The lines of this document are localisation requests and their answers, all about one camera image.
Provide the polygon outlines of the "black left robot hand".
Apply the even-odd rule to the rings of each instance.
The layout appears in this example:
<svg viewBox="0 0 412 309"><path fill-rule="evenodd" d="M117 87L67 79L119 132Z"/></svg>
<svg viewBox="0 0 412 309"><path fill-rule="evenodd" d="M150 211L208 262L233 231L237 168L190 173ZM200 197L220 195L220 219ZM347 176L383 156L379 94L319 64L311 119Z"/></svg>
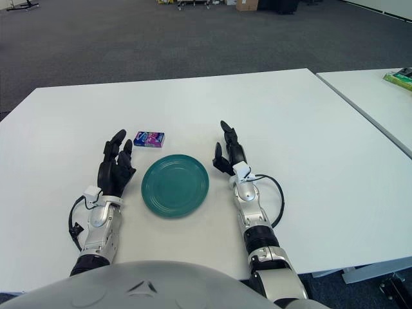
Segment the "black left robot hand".
<svg viewBox="0 0 412 309"><path fill-rule="evenodd" d="M97 185L104 196L121 198L126 185L132 179L136 169L131 165L133 143L127 139L123 150L120 146L126 137L126 130L121 129L104 147L104 159L99 166Z"/></svg>

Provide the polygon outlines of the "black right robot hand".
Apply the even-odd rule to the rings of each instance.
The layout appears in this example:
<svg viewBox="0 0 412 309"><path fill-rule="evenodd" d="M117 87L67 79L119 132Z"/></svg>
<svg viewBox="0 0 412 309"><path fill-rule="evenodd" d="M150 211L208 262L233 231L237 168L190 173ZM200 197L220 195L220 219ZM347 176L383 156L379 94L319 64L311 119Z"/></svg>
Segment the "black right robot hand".
<svg viewBox="0 0 412 309"><path fill-rule="evenodd" d="M229 158L226 159L223 157L221 144L217 142L212 164L215 168L217 168L217 170L221 171L222 173L234 176L235 173L233 167L240 162L247 163L247 159L242 145L238 142L236 130L233 127L230 127L223 120L220 121L220 126L223 130L226 150Z"/></svg>

